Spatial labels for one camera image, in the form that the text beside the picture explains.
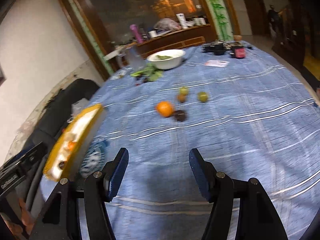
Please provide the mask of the person's left hand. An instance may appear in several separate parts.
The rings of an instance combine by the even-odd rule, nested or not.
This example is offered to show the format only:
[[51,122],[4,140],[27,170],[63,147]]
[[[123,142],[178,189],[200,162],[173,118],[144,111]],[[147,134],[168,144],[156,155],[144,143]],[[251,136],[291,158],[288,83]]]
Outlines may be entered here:
[[[24,225],[24,228],[26,229],[27,234],[30,234],[33,227],[34,227],[35,219],[32,217],[30,212],[27,210],[25,202],[23,201],[22,198],[18,198],[18,203],[20,206],[20,210],[22,212],[22,214],[21,214],[22,224]],[[20,225],[17,225],[15,223],[10,222],[10,221],[5,221],[5,223],[15,237],[22,235],[23,228]]]

